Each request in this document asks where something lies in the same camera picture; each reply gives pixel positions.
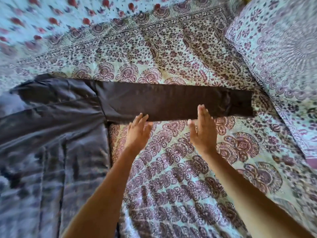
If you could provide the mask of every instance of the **brown garment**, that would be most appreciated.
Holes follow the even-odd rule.
[[[14,88],[0,97],[0,172],[9,184],[0,187],[0,225],[57,237],[111,166],[109,122],[128,123],[140,112],[152,121],[195,119],[198,104],[214,117],[252,116],[251,96],[50,75]]]

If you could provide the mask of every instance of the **forearm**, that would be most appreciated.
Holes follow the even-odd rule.
[[[70,237],[114,237],[123,193],[137,153],[125,149],[102,184],[74,217],[63,234]]]
[[[252,237],[312,237],[216,152],[203,155]]]

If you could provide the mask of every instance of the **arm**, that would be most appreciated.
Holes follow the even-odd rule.
[[[104,181],[70,222],[63,238],[114,237],[132,163],[145,147],[152,129],[152,123],[145,124],[148,115],[142,116],[140,114],[129,124],[124,150]]]
[[[217,153],[216,124],[204,105],[198,106],[198,133],[192,120],[188,124],[191,142],[232,198],[253,238],[313,237]]]

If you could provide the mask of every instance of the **pillow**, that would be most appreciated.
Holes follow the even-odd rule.
[[[317,168],[316,20],[317,0],[252,0],[226,32],[313,168]]]

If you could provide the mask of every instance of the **bed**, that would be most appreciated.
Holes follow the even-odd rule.
[[[41,54],[36,54],[36,45],[6,47],[7,59],[19,52],[33,53],[11,59],[3,68],[10,67],[6,77],[23,79],[50,72],[68,78],[253,91],[254,118],[216,120],[217,150],[316,235],[317,172],[307,165],[270,98],[224,37],[243,7],[242,0],[186,0],[53,37]],[[15,78],[10,84],[21,81]],[[125,125],[109,127],[113,162],[124,146],[126,130]],[[69,189],[72,207],[57,212],[62,217],[60,234],[100,182],[85,187],[84,195],[84,188]],[[0,234],[6,236],[18,224],[4,218],[0,222]],[[123,237],[251,237],[230,197],[190,144],[186,120],[154,123],[147,146],[133,163],[119,227]]]

